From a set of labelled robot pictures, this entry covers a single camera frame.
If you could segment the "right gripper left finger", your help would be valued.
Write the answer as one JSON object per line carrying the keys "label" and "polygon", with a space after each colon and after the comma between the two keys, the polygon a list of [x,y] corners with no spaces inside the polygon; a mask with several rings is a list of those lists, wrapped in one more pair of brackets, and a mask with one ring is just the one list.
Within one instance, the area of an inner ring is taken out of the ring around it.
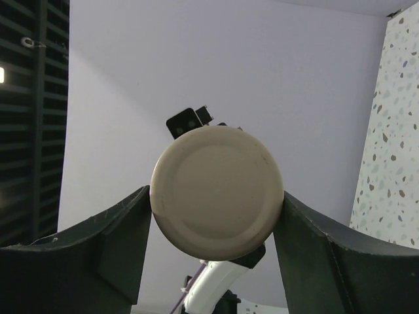
{"label": "right gripper left finger", "polygon": [[1,248],[1,312],[130,313],[150,223],[144,186],[66,230]]}

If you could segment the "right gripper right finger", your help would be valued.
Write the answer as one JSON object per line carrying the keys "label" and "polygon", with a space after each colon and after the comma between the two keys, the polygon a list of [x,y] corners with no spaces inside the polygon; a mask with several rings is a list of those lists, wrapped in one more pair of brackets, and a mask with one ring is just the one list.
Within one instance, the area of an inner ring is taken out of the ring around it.
{"label": "right gripper right finger", "polygon": [[274,241],[290,313],[417,313],[418,250],[355,231],[286,193]]}

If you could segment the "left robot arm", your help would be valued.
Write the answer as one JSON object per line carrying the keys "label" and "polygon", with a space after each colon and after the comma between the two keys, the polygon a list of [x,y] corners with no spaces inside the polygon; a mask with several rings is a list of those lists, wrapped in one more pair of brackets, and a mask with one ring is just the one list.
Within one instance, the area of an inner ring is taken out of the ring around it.
{"label": "left robot arm", "polygon": [[186,295],[180,313],[237,313],[241,299],[230,287],[264,257],[264,244],[231,261],[205,261],[198,275],[185,282]]}

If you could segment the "beige plastic cup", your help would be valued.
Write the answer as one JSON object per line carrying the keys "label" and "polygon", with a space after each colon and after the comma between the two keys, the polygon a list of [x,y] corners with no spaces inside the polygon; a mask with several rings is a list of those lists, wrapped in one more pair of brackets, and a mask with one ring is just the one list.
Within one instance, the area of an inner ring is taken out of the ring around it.
{"label": "beige plastic cup", "polygon": [[166,239],[202,260],[233,260],[272,233],[284,201],[275,158],[260,140],[230,126],[178,137],[158,159],[151,209]]}

